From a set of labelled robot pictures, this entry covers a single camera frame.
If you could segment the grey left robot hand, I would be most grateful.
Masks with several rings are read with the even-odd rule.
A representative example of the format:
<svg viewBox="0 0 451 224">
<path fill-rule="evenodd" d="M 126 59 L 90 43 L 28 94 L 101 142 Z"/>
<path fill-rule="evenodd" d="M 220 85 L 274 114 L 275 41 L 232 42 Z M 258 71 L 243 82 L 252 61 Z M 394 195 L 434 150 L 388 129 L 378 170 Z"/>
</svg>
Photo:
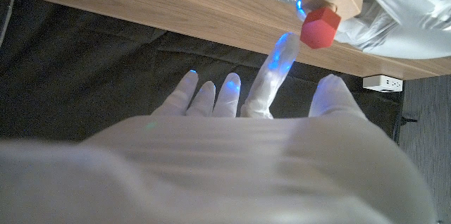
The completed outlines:
<svg viewBox="0 0 451 224">
<path fill-rule="evenodd" d="M 378 56 L 450 56 L 450 0 L 298 0 L 300 40 L 312 49 L 334 41 Z"/>
</svg>

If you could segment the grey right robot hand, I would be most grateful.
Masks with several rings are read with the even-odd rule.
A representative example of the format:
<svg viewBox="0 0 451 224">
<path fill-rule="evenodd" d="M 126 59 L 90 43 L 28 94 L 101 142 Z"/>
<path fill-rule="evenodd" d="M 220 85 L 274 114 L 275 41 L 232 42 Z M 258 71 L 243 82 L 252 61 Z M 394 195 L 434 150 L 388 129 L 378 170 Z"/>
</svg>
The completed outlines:
<svg viewBox="0 0 451 224">
<path fill-rule="evenodd" d="M 152 114 L 78 144 L 1 143 L 2 223 L 436 223 L 428 185 L 343 80 L 304 118 L 269 108 L 296 55 L 286 33 L 243 105 L 240 78 L 191 70 Z"/>
</svg>

